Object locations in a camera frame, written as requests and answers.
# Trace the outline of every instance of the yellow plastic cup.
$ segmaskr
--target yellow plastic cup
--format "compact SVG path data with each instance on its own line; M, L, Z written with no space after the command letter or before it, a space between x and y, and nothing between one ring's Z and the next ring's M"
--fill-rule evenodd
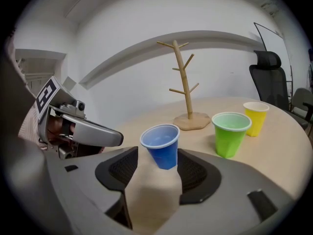
M257 137L262 130L269 106L259 102L248 102L244 103L244 107L246 115L252 120L252 125L246 131L246 134L250 137Z

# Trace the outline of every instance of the cup rim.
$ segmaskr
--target cup rim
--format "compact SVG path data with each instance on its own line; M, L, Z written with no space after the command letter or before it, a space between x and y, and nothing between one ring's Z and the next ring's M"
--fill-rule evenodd
M246 126L246 127L244 127L244 128L227 128L227 127L223 127L223 126L220 126L220 125L216 124L216 123L214 122L214 119L215 119L216 117L218 117L218 116L220 116L220 115L224 115L224 114L235 114L235 115L240 115L240 116L246 117L246 118L249 120L249 125ZM212 117L211 120L212 120L212 123L213 123L215 126L219 127L220 129L225 130L225 131L232 131L232 132L246 131L246 130L249 129L249 128L251 127L251 125L252 125L251 118L249 118L247 115L242 114L242 113L239 113L239 112L221 112L221 113L217 113L217 114L215 114L215 115Z
M147 134L149 131L151 131L152 129L156 129L158 127L161 127L161 126L172 126L172 127L175 127L177 129L177 135L176 137L174 137L171 141L165 143L165 144L161 144L161 145L147 145L145 144L143 141L142 141L142 138L145 134ZM140 136L140 143L142 146L146 147L146 148L149 148L149 149L161 149L161 148L165 148L165 147L168 147L170 146L171 144L175 143L178 138L179 138L179 135L180 135L180 129L178 128L178 126L174 125L174 124L170 124L170 123L163 123L163 124L158 124L158 125L155 125L155 126L152 126L150 127L149 129L145 130L141 136Z
M266 108L264 110L255 110L255 109L249 108L249 105L251 105L251 104L262 105L262 106L265 106ZM267 104L260 103L260 102L247 102L247 103L244 103L244 107L247 110L254 111L254 112L267 112L269 110L269 106Z

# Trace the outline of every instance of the gray chair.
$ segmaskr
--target gray chair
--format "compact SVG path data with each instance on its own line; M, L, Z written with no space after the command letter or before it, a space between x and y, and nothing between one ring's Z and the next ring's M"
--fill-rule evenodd
M313 127L313 94L305 88L298 88L291 99L291 109L292 113L311 124L309 136Z

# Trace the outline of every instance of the green plastic cup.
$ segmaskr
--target green plastic cup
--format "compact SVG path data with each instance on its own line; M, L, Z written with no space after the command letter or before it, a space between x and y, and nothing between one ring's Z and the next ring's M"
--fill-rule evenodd
M215 126L216 153L223 158L233 157L252 121L244 114L222 112L212 117Z

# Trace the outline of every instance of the chair backrest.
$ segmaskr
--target chair backrest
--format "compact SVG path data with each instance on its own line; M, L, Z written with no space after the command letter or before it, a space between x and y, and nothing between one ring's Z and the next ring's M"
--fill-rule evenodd
M313 94L308 89L298 88L292 97L291 104L301 110L308 111L308 107L303 105L304 102L313 105Z
M249 67L260 100L276 107L289 110L286 75L280 67L279 56L271 51L254 51L258 64Z

